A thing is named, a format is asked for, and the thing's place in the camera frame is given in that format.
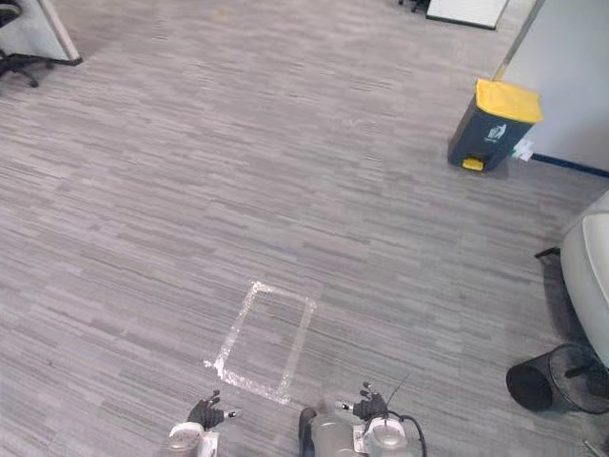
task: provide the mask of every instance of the cable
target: cable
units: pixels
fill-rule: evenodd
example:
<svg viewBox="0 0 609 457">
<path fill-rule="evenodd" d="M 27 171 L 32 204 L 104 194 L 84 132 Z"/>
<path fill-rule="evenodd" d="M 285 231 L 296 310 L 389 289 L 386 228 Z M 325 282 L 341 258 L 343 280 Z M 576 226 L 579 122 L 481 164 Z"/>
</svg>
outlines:
<svg viewBox="0 0 609 457">
<path fill-rule="evenodd" d="M 389 396 L 389 400 L 387 400 L 387 407 L 389 407 L 389 402 L 391 402 L 391 399 L 393 398 L 393 396 L 396 394 L 396 392 L 398 390 L 400 390 L 400 387 L 402 386 L 403 383 L 406 382 L 406 379 L 408 379 L 408 376 L 410 376 L 410 373 L 406 374 L 403 379 L 400 381 L 400 383 L 398 384 L 398 386 L 396 388 L 393 389 L 393 392 L 391 392 L 391 395 Z"/>
<path fill-rule="evenodd" d="M 415 427 L 417 428 L 417 431 L 419 432 L 419 440 L 421 441 L 422 457 L 427 457 L 427 443 L 425 441 L 425 435 L 423 435 L 422 428 L 419 425 L 419 423 L 417 422 L 417 420 L 414 417 L 409 416 L 407 414 L 400 416 L 400 419 L 403 421 L 410 421 L 415 425 Z"/>
</svg>

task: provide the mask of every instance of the chair leg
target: chair leg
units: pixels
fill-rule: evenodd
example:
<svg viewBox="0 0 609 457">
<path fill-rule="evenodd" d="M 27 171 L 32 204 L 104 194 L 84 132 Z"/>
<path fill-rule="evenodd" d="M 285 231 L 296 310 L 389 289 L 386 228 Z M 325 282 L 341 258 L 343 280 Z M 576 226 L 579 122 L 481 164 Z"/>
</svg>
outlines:
<svg viewBox="0 0 609 457">
<path fill-rule="evenodd" d="M 29 72 L 28 72 L 28 71 L 25 71 L 24 69 L 21 69 L 21 68 L 12 69 L 12 70 L 13 70 L 15 73 L 19 73 L 19 74 L 21 74 L 21 75 L 25 76 L 26 78 L 28 78 L 28 79 L 29 79 L 28 84 L 29 84 L 31 87 L 33 87 L 33 88 L 37 88 L 38 86 L 40 86 L 40 85 L 38 84 L 38 81 L 36 81 L 36 79 L 35 79 L 35 78 L 34 78 L 34 77 L 31 75 L 31 74 L 29 74 Z"/>
<path fill-rule="evenodd" d="M 554 246 L 550 249 L 543 250 L 542 252 L 538 252 L 535 254 L 536 259 L 540 259 L 541 257 L 545 257 L 546 255 L 560 255 L 560 248 L 558 246 Z"/>
</svg>

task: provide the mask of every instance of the white cushion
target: white cushion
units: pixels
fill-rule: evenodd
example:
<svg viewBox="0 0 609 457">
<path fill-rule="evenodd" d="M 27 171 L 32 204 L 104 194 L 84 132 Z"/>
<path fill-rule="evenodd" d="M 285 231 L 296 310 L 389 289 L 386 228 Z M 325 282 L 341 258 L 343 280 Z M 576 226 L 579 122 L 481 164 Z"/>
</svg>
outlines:
<svg viewBox="0 0 609 457">
<path fill-rule="evenodd" d="M 587 215 L 569 230 L 560 263 L 588 340 L 609 367 L 609 213 Z"/>
</svg>

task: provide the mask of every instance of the mesh wastebasket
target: mesh wastebasket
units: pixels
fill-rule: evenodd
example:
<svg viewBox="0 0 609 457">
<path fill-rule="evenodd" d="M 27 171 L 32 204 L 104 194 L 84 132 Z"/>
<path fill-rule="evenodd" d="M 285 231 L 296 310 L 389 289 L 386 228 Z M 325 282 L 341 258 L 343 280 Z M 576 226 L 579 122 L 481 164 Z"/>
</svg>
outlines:
<svg viewBox="0 0 609 457">
<path fill-rule="evenodd" d="M 588 347 L 558 346 L 511 367 L 506 383 L 514 400 L 534 411 L 609 411 L 609 374 Z"/>
</svg>

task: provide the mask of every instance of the trash bin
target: trash bin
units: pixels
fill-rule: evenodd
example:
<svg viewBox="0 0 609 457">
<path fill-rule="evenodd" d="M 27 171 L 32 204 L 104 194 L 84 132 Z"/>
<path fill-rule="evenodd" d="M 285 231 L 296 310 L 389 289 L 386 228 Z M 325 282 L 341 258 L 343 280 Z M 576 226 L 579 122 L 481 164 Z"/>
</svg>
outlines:
<svg viewBox="0 0 609 457">
<path fill-rule="evenodd" d="M 609 373 L 588 347 L 558 346 L 511 367 L 505 381 L 514 400 L 533 411 L 609 411 Z"/>
<path fill-rule="evenodd" d="M 537 93 L 479 79 L 476 95 L 450 141 L 448 162 L 476 171 L 489 171 L 542 119 Z"/>
</svg>

